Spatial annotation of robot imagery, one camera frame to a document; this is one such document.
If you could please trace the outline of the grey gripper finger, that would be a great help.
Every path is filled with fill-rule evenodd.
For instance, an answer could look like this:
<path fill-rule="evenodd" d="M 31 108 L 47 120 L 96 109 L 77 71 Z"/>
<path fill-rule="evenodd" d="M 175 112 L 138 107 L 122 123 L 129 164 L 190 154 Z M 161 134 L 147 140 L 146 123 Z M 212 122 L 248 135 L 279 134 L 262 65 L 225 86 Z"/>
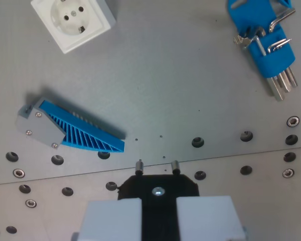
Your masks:
<path fill-rule="evenodd" d="M 90 201 L 77 240 L 142 240 L 141 199 Z"/>
<path fill-rule="evenodd" d="M 180 240 L 246 240 L 230 196 L 178 197 Z"/>

